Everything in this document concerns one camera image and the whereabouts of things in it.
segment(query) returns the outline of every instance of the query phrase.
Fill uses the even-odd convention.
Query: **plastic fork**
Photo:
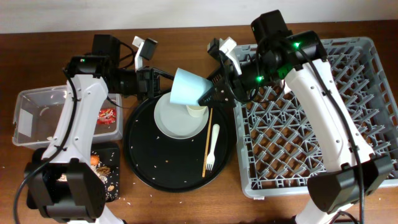
[[[216,149],[216,143],[218,138],[218,133],[220,132],[220,126],[218,124],[213,125],[213,130],[211,131],[211,144],[210,153],[207,156],[206,170],[212,170],[214,166],[214,161],[216,160],[214,156],[214,150]]]

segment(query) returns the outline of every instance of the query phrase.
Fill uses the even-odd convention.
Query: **gray bin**
[[[397,105],[374,43],[367,37],[322,40],[346,107],[377,156],[389,155],[395,170],[381,187],[398,185]],[[241,64],[257,45],[235,48]],[[263,99],[276,96],[268,86]],[[234,108],[243,193],[250,198],[307,194],[307,179],[325,172],[322,154],[303,108],[292,92],[277,103]]]
[[[38,149],[50,145],[51,138],[61,117],[67,86],[53,86],[34,90],[25,90],[18,94],[14,112],[16,126],[12,143]],[[119,94],[109,94],[111,100],[122,106]],[[93,143],[120,140],[123,136],[122,109],[105,100],[101,109],[116,108],[116,122],[97,124]]]

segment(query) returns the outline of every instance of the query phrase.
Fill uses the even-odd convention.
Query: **green led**
[[[300,42],[296,42],[296,43],[293,44],[293,46],[294,46],[295,48],[298,48],[298,47],[300,46],[300,44],[301,44]]]

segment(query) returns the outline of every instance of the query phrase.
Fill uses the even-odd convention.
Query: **metal grid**
[[[340,95],[365,140],[376,154],[388,154],[397,164],[397,106],[382,71],[373,42],[367,38],[323,40]],[[242,64],[256,45],[236,49]],[[275,100],[277,90],[265,86],[256,101]],[[305,193],[307,179],[324,172],[317,138],[292,92],[276,102],[238,104],[241,125],[242,187],[248,197]],[[390,179],[398,176],[396,171]],[[286,189],[266,191],[264,189]]]

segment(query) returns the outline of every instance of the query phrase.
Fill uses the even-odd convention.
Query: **brown stick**
[[[211,131],[211,118],[212,117],[213,117],[213,109],[210,108],[209,127],[207,128],[207,139],[206,139],[206,148],[205,148],[205,160],[203,161],[203,172],[201,173],[202,177],[205,177],[205,172],[206,172],[207,151],[208,151],[208,148],[209,148],[210,131]]]

